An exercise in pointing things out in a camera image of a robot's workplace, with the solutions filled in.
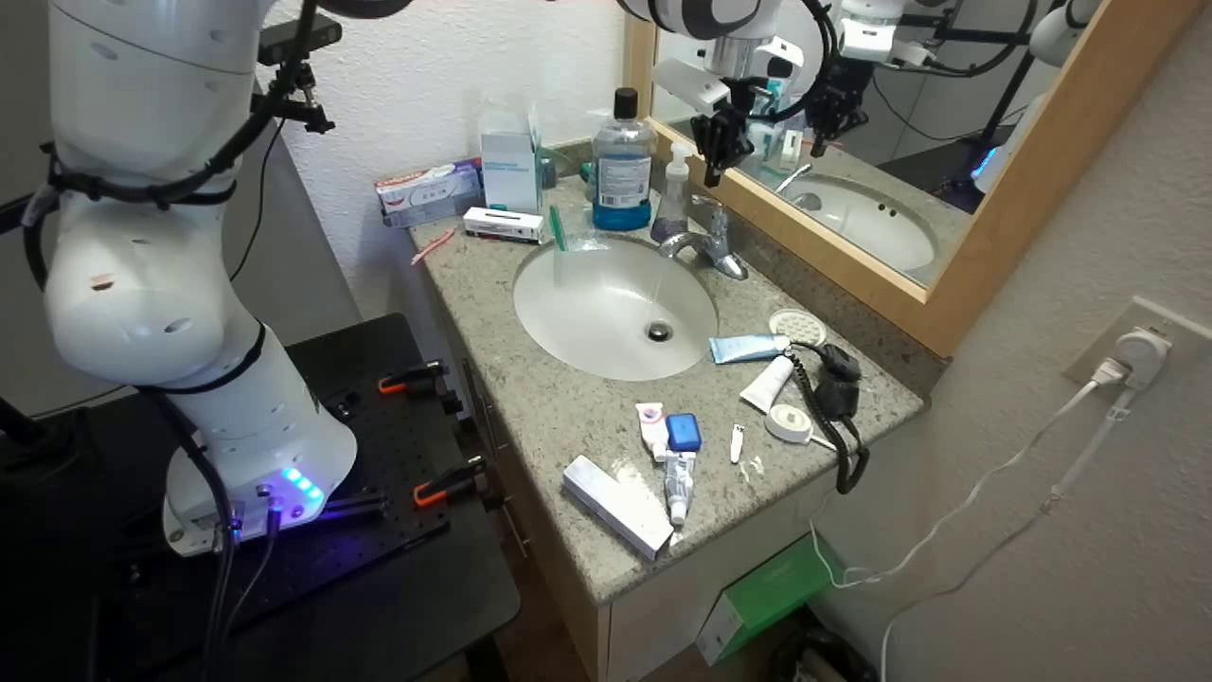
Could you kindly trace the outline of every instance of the white sink basin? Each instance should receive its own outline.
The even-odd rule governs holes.
[[[909,274],[937,260],[937,244],[928,229],[914,211],[867,193],[863,187],[803,177],[788,198],[851,245],[886,260],[890,268]]]
[[[706,283],[634,239],[540,245],[520,268],[516,312],[549,358],[617,383],[680,374],[714,335]]]

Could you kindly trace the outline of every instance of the mouthwash bottle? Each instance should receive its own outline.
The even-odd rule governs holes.
[[[593,229],[641,231],[653,219],[648,201],[653,130],[635,121],[635,92],[615,92],[615,121],[593,136]]]

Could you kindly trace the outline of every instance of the power outlet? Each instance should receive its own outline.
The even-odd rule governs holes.
[[[1110,358],[1113,341],[1137,326],[1161,335],[1169,341],[1169,354],[1194,354],[1195,344],[1212,344],[1208,326],[1195,326],[1153,301],[1134,296],[1121,318],[1106,326],[1106,335],[1065,374],[1088,383],[1094,364]]]

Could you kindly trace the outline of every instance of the small bottle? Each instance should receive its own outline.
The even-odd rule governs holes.
[[[481,176],[487,207],[536,211],[536,160],[520,111],[487,107],[481,114]]]
[[[693,145],[679,142],[672,149],[672,162],[668,162],[668,187],[659,193],[659,207],[653,219],[653,244],[668,244],[672,235],[684,231],[684,187],[689,187],[689,160]]]
[[[653,130],[635,121],[635,92],[615,92],[615,121],[593,136],[593,229],[641,231],[648,201]]]

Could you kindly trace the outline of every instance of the black table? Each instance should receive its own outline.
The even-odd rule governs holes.
[[[403,318],[362,323],[297,344],[290,358],[318,398],[339,398],[351,411],[350,426],[361,437],[362,479],[394,500],[390,522],[420,522],[410,507],[410,489],[463,462],[463,451],[454,442],[454,426],[435,398],[376,395],[377,374],[420,364],[410,326]],[[173,438],[143,398],[93,411],[87,416],[87,432],[100,442],[106,480],[112,485],[106,493],[106,519],[116,519],[116,531],[108,522],[108,534],[130,534],[130,527],[149,519],[149,507],[159,505],[150,485],[159,465],[149,462],[154,462],[154,455],[164,459]],[[520,589],[481,505],[446,507],[446,522],[451,527],[430,542],[387,555],[339,582],[290,599],[280,609],[266,609],[249,599],[249,625],[231,635],[228,669],[255,682],[398,682],[468,651],[468,658],[494,675],[494,633],[516,618]],[[318,561],[332,561],[339,555],[338,538],[339,527],[332,527],[327,556],[305,546],[290,546],[289,534],[278,538],[271,563],[260,577],[266,595],[285,582],[305,582]],[[259,542],[242,546],[233,591],[259,556]],[[126,589],[122,599],[101,599],[101,609],[62,604],[62,618],[54,623],[64,630],[64,647],[57,658],[73,658],[79,651],[106,675],[116,669],[116,677],[194,682],[209,582],[213,572],[199,563],[194,572],[137,579],[137,591]],[[93,635],[79,625],[83,613],[100,623]]]

